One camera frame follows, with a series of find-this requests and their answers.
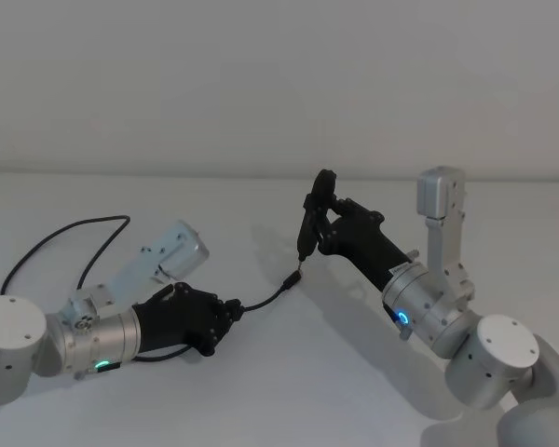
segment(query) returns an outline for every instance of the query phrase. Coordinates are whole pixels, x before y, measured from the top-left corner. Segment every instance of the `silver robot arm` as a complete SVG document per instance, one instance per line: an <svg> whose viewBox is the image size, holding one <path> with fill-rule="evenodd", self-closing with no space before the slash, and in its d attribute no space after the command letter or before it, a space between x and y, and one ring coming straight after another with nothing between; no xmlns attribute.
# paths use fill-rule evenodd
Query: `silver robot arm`
<svg viewBox="0 0 559 447"><path fill-rule="evenodd" d="M81 379L117 368L144 350L163 347L166 342L154 339L173 337L157 333L151 321L162 310L134 304L155 286L185 277L208 256L198 234L179 222L153 245L143 247L112 280L76 291L57 314L44 315L23 297L0 296L0 405L18 398L32 373L46 377L72 373ZM174 288L169 286L165 294L171 293Z"/></svg>
<svg viewBox="0 0 559 447"><path fill-rule="evenodd" d="M428 266L417 251L401 252L380 231L383 216L334 195L335 174L323 170L304 208L298 237L302 263L315 247L349 259L383 292L400 336L415 333L442 359L453 395L477 409L508 392L519 405L498 424L499 445L559 447L559 355L521 322L474 313L474 285L460 262L465 175L439 167L417 183L417 211L429 229ZM330 223L327 211L339 218Z"/></svg>

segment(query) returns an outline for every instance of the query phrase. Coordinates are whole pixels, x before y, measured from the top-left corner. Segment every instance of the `blue led light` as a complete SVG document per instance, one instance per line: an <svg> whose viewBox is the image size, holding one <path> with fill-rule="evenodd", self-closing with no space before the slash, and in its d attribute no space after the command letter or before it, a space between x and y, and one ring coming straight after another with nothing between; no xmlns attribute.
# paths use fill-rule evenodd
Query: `blue led light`
<svg viewBox="0 0 559 447"><path fill-rule="evenodd" d="M403 312L398 312L398 318L402 324L408 324L408 316Z"/></svg>

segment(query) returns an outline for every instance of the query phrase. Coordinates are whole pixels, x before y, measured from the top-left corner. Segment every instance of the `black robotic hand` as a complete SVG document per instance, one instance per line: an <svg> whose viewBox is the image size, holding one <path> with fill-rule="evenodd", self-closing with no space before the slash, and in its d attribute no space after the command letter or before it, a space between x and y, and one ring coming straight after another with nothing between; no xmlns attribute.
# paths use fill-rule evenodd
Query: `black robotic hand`
<svg viewBox="0 0 559 447"><path fill-rule="evenodd" d="M315 247L322 254L349 259L380 291L392 278L390 269L410 259L381 233L385 218L353 200L335 197L334 172L322 170L305 199L305 217L298 235L298 260L302 263ZM330 223L327 211L339 218Z"/></svg>
<svg viewBox="0 0 559 447"><path fill-rule="evenodd" d="M240 300L223 302L184 282L170 284L133 309L141 326L140 353L188 345L204 357L215 353L217 344L244 313Z"/></svg>

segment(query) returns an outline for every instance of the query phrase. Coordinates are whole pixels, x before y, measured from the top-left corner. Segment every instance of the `metal bracket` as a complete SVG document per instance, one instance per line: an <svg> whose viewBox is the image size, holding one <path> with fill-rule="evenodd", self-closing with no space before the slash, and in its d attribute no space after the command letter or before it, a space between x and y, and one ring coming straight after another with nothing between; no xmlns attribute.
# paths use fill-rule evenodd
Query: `metal bracket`
<svg viewBox="0 0 559 447"><path fill-rule="evenodd" d="M142 301L157 284L186 277L208 257L198 233L179 221L109 282L76 291L61 314L77 331L88 331L93 322Z"/></svg>
<svg viewBox="0 0 559 447"><path fill-rule="evenodd" d="M429 229L429 271L444 295L462 307L474 297L474 285L460 262L465 182L461 169L430 169L418 177L416 196L416 210L426 216Z"/></svg>

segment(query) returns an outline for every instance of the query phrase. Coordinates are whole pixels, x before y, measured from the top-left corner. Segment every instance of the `cable connector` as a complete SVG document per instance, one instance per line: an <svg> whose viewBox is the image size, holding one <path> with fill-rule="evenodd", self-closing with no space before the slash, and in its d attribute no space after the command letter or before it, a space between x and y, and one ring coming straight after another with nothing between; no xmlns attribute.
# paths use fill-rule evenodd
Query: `cable connector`
<svg viewBox="0 0 559 447"><path fill-rule="evenodd" d="M288 291L296 284L298 284L300 279L302 279L302 272L300 268L298 268L297 270L294 270L291 275L284 279L284 281L281 283L281 289L283 291Z"/></svg>

